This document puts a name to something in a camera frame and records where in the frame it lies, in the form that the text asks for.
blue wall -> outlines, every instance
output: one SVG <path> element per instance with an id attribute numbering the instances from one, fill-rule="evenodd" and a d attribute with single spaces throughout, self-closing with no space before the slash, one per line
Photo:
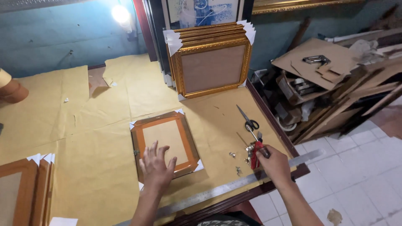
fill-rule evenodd
<path id="1" fill-rule="evenodd" d="M 120 2 L 136 17 L 132 1 Z M 142 34 L 129 42 L 113 19 L 117 4 L 97 0 L 0 14 L 0 67 L 18 78 L 146 53 Z"/>
<path id="2" fill-rule="evenodd" d="M 303 41 L 317 37 L 349 35 L 371 25 L 383 12 L 402 0 L 322 6 L 252 17 L 256 38 L 250 67 L 269 68 L 285 53 L 306 16 L 312 17 Z M 133 16 L 131 0 L 121 0 Z M 99 65 L 123 55 L 146 52 L 144 39 L 129 42 L 111 16 L 118 0 L 96 0 L 0 14 L 0 67 L 13 77 L 82 65 Z"/>
<path id="3" fill-rule="evenodd" d="M 312 21 L 302 42 L 317 37 L 319 33 L 327 37 L 355 34 L 360 29 L 370 26 L 396 3 L 401 5 L 396 13 L 400 17 L 402 0 L 377 0 L 252 16 L 251 23 L 257 32 L 250 68 L 254 70 L 270 68 L 270 60 L 286 52 L 306 16 L 310 16 Z"/>

hand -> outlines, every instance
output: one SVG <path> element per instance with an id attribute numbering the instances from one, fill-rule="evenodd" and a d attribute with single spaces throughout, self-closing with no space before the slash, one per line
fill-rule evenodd
<path id="1" fill-rule="evenodd" d="M 292 182 L 287 156 L 269 145 L 266 145 L 266 147 L 271 154 L 269 158 L 265 158 L 258 151 L 256 155 L 266 174 L 279 189 L 279 187 L 286 186 L 289 182 Z"/>
<path id="2" fill-rule="evenodd" d="M 144 157 L 139 160 L 139 166 L 144 174 L 144 191 L 146 189 L 161 197 L 173 179 L 177 157 L 172 158 L 166 167 L 165 152 L 169 146 L 160 147 L 156 153 L 157 146 L 158 141 L 155 141 L 151 148 L 145 148 Z"/>

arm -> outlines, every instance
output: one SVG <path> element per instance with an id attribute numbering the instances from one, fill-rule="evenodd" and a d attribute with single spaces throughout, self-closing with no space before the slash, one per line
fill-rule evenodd
<path id="1" fill-rule="evenodd" d="M 291 180 L 287 156 L 269 145 L 267 148 L 271 154 L 269 159 L 264 158 L 260 152 L 256 154 L 264 171 L 281 194 L 292 225 L 324 226 L 300 193 L 297 184 Z"/>
<path id="2" fill-rule="evenodd" d="M 151 148 L 146 147 L 144 157 L 139 161 L 144 174 L 144 189 L 139 194 L 130 226 L 153 226 L 160 199 L 173 179 L 177 158 L 172 158 L 166 167 L 165 152 L 169 146 L 160 147 L 156 153 L 157 146 L 158 141 L 155 141 Z"/>

black scissors handle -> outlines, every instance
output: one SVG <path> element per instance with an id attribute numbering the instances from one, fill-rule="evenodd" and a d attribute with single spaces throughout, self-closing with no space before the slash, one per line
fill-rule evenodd
<path id="1" fill-rule="evenodd" d="M 259 129 L 260 125 L 258 124 L 258 122 L 254 121 L 254 120 L 250 120 L 250 121 L 246 121 L 244 127 L 247 129 L 247 125 L 250 127 L 251 131 L 254 131 L 254 129 Z"/>

screwdriver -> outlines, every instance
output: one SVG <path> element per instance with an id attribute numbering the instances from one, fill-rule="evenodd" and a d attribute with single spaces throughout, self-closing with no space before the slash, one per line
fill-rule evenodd
<path id="1" fill-rule="evenodd" d="M 256 149 L 257 151 L 259 151 L 265 158 L 269 158 L 271 156 L 271 154 L 269 153 L 267 147 L 265 147 L 261 141 L 259 141 L 257 139 L 257 137 L 254 135 L 254 133 L 251 131 L 251 128 L 246 125 L 247 130 L 252 134 L 252 136 L 255 138 L 256 142 L 254 145 L 254 149 Z"/>

